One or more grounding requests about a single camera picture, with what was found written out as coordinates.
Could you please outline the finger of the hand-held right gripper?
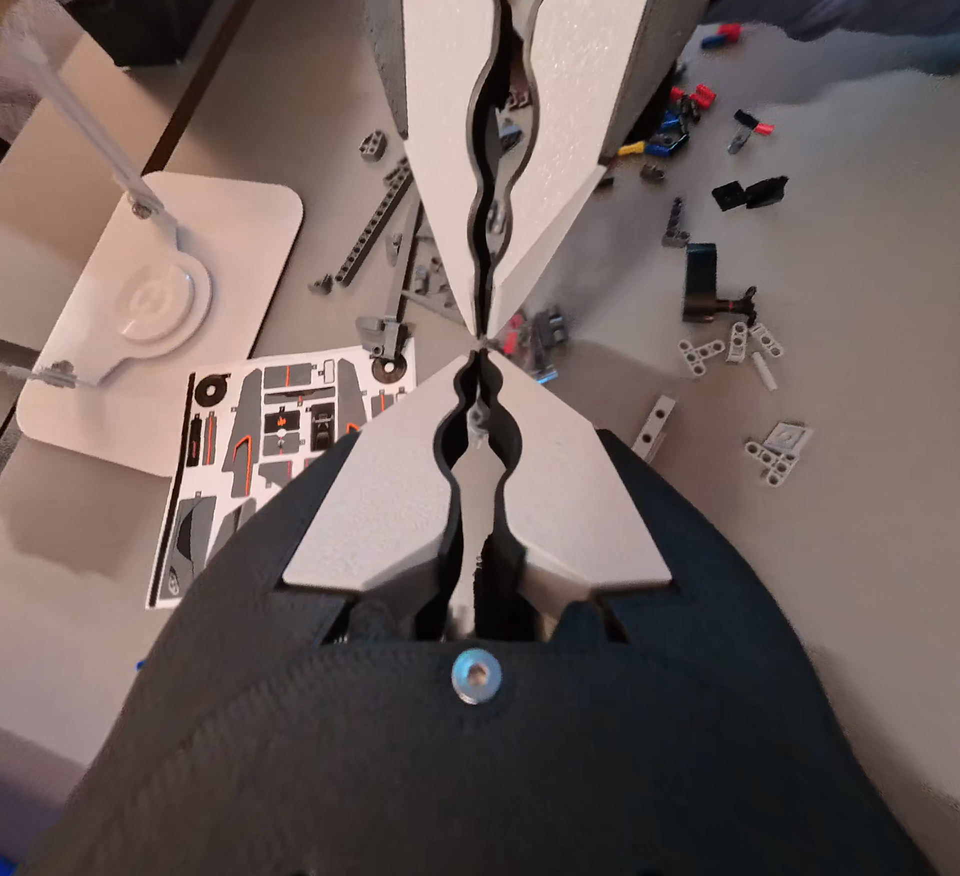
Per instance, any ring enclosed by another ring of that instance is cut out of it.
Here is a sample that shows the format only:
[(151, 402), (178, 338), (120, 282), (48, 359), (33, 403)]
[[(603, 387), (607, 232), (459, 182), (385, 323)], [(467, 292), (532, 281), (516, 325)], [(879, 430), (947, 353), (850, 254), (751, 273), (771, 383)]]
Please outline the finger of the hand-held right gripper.
[(479, 338), (474, 113), (495, 58), (499, 0), (402, 0), (402, 22), (406, 155), (450, 290)]
[(522, 306), (604, 174), (602, 151), (648, 0), (534, 0), (524, 42), (535, 126), (505, 188), (508, 234), (486, 334)]

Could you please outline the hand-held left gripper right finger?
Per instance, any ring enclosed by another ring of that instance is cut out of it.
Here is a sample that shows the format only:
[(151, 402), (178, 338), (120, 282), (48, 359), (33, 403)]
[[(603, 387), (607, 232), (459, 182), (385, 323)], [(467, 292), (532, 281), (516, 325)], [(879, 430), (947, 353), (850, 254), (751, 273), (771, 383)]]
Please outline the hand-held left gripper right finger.
[(478, 565), (480, 638), (534, 638), (538, 616), (666, 587), (672, 574), (593, 424), (501, 354), (478, 355), (503, 464)]

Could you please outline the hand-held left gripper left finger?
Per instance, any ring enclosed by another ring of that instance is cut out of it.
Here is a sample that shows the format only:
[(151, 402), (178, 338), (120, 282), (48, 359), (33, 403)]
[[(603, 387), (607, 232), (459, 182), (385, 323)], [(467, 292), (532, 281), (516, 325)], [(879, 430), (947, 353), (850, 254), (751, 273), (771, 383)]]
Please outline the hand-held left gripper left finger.
[(470, 446), (478, 351), (455, 357), (352, 443), (282, 581), (386, 605), (417, 638), (450, 633), (464, 533), (452, 470)]

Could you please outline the lego sticker sheet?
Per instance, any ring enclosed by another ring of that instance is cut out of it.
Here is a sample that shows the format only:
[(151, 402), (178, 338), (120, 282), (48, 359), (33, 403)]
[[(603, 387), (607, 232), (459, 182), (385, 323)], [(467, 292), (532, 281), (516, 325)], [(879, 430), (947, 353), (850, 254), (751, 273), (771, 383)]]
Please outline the lego sticker sheet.
[(395, 359), (355, 345), (192, 373), (146, 609), (175, 607), (258, 510), (416, 385), (413, 339)]

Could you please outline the black curved lego panel assembly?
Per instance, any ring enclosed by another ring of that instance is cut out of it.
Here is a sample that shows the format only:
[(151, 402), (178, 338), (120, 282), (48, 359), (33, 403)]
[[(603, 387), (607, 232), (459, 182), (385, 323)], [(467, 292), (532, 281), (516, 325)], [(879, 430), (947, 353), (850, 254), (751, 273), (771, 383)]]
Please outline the black curved lego panel assembly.
[(752, 285), (738, 299), (719, 297), (716, 245), (690, 242), (686, 246), (682, 322), (703, 324), (714, 322), (718, 315), (738, 316), (744, 319), (748, 328), (752, 328), (758, 317), (755, 304), (757, 291), (758, 288)]

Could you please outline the white straight lego beam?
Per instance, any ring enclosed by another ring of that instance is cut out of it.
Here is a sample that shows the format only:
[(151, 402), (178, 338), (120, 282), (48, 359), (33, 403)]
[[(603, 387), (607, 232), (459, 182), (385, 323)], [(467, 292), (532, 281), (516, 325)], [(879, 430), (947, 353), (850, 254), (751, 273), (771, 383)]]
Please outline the white straight lego beam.
[(653, 462), (655, 454), (666, 435), (666, 427), (677, 401), (666, 395), (660, 395), (645, 418), (632, 451), (644, 462)]

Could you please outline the dark grey lego block assembly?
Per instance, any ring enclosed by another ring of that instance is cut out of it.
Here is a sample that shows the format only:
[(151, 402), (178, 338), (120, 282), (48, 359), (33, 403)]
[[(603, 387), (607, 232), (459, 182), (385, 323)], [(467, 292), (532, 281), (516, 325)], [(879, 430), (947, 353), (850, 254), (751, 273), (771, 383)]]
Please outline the dark grey lego block assembly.
[(558, 306), (550, 305), (532, 315), (517, 310), (498, 332), (495, 348), (535, 382), (545, 385), (557, 379), (554, 355), (568, 341), (565, 316)]

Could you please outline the long dark grey lego beam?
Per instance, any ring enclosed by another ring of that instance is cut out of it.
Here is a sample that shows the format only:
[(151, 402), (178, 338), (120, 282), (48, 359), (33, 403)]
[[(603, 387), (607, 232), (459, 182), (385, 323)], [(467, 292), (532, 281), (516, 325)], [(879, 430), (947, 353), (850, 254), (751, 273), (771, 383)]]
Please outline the long dark grey lego beam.
[(356, 274), (369, 256), (376, 240), (402, 203), (412, 181), (411, 164), (407, 157), (403, 157), (388, 173), (385, 193), (335, 274), (333, 278), (335, 286), (345, 288), (354, 282)]

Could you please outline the long grey lego strip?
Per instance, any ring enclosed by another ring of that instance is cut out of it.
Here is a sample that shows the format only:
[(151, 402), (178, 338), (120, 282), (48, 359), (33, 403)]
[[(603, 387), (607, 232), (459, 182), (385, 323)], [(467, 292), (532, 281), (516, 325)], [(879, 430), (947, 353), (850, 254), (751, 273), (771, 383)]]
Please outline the long grey lego strip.
[(406, 287), (416, 234), (422, 216), (422, 200), (418, 195), (412, 199), (410, 210), (400, 231), (400, 241), (395, 256), (394, 272), (386, 304), (386, 316), (393, 322), (402, 321), (403, 291)]

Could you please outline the black connector with red pin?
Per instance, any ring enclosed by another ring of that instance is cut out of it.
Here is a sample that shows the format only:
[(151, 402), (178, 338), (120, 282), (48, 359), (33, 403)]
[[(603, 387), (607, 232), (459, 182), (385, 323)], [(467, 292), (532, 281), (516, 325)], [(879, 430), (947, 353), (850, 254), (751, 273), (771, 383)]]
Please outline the black connector with red pin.
[(735, 110), (733, 119), (737, 128), (726, 148), (729, 155), (737, 155), (746, 147), (751, 138), (755, 136), (769, 137), (773, 135), (776, 129), (774, 124), (763, 122), (743, 109)]

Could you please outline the light grey plate with beams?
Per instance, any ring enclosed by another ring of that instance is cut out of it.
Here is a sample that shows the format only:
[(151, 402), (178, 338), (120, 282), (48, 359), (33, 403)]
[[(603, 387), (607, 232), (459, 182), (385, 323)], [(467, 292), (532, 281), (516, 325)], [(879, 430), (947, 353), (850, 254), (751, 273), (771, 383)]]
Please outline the light grey plate with beams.
[(812, 435), (813, 429), (808, 426), (779, 422), (763, 440), (744, 442), (743, 451), (760, 467), (764, 484), (777, 488), (796, 468)]

